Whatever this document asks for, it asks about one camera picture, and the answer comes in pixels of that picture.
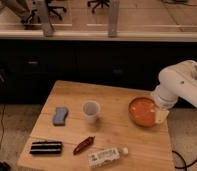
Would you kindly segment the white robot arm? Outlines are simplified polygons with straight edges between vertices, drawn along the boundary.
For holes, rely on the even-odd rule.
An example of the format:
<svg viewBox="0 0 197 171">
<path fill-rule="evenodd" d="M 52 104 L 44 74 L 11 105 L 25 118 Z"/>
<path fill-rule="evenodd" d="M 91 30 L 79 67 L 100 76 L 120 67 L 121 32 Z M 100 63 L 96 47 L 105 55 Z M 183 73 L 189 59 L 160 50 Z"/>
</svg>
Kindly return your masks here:
<svg viewBox="0 0 197 171">
<path fill-rule="evenodd" d="M 159 84 L 151 93 L 156 104 L 155 123 L 163 123 L 169 110 L 182 98 L 197 108 L 197 62 L 186 60 L 159 72 Z"/>
</svg>

